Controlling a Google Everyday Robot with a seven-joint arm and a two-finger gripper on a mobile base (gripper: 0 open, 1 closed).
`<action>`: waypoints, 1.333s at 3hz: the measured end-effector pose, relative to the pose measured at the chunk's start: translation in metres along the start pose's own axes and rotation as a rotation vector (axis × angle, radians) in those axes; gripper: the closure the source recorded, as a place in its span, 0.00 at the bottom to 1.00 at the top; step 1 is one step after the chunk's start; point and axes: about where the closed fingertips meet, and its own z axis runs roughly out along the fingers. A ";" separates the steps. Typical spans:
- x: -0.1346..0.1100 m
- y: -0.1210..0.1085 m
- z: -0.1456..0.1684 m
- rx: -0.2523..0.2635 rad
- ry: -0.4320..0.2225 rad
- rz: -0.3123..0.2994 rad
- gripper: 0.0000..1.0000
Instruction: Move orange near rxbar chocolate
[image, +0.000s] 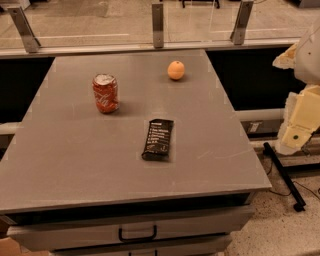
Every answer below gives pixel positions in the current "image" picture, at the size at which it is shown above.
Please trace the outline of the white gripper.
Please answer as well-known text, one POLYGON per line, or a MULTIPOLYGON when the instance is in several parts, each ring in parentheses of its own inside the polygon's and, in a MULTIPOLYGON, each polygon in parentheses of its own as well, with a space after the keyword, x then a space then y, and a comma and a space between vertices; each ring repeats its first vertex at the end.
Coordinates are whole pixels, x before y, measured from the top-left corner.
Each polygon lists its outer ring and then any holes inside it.
MULTIPOLYGON (((293 69, 295 77, 306 84, 320 83, 320 19, 297 43, 277 56, 272 65, 293 69)), ((307 85, 299 94, 290 92, 285 103, 275 149, 282 155, 301 150, 320 127, 320 86, 307 85)))

